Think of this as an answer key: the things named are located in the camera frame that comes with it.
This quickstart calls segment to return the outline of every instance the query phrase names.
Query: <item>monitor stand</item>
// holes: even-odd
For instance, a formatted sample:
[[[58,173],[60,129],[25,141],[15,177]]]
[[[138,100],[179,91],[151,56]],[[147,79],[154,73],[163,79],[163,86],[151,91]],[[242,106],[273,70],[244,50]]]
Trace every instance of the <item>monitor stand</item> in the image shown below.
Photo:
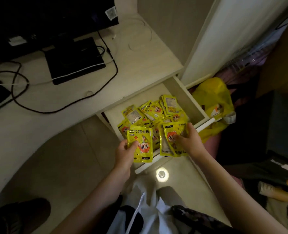
[[[54,46],[45,52],[51,77],[67,75],[54,79],[54,85],[106,67],[92,37],[77,42],[72,38],[59,38]]]

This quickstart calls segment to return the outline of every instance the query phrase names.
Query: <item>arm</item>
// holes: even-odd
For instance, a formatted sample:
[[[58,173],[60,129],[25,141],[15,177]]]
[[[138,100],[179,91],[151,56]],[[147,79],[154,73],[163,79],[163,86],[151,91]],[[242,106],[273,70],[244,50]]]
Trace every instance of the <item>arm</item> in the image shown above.
[[[204,173],[232,226],[247,234],[288,233],[206,151],[193,125],[188,123],[187,128],[188,138],[174,138]]]
[[[99,215],[113,204],[126,180],[130,177],[133,154],[138,146],[135,141],[126,149],[127,140],[123,140],[116,149],[116,162],[112,171],[99,185],[78,205],[51,234],[76,234],[88,232],[97,222]]]

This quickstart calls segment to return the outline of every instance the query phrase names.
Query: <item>round light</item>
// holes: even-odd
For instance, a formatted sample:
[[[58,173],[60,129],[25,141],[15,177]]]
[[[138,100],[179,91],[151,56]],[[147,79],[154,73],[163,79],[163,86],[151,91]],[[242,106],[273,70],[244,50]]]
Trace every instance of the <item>round light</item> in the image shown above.
[[[165,168],[159,168],[156,171],[156,178],[159,182],[166,182],[169,179],[169,172]]]

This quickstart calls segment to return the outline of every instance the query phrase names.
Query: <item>white drawer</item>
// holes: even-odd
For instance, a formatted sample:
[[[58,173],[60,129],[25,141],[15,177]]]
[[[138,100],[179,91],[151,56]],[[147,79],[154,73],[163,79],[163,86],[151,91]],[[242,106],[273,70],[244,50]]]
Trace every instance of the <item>white drawer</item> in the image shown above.
[[[124,119],[121,111],[132,104],[140,106],[148,100],[159,100],[162,94],[171,94],[176,96],[179,105],[189,116],[190,122],[193,123],[198,132],[214,122],[214,118],[210,119],[208,117],[192,95],[186,90],[181,81],[176,76],[173,76],[104,112],[120,140],[124,139],[117,127],[117,125]],[[159,155],[159,150],[156,150],[151,163],[134,163],[136,169],[135,172],[142,172],[162,158],[164,157]]]

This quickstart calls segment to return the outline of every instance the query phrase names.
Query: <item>hand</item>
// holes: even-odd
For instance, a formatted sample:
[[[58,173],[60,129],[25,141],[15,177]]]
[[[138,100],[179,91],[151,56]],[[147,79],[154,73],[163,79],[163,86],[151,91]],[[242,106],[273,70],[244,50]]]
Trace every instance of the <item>hand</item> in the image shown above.
[[[199,136],[198,132],[194,128],[192,123],[187,124],[188,136],[184,138],[178,134],[173,135],[175,141],[177,141],[183,149],[194,159],[198,159],[208,152],[205,149],[201,137]]]
[[[116,149],[116,169],[126,173],[127,179],[130,177],[130,168],[133,164],[133,157],[136,148],[139,145],[138,141],[134,141],[130,148],[127,148],[128,141],[125,139],[120,142]]]

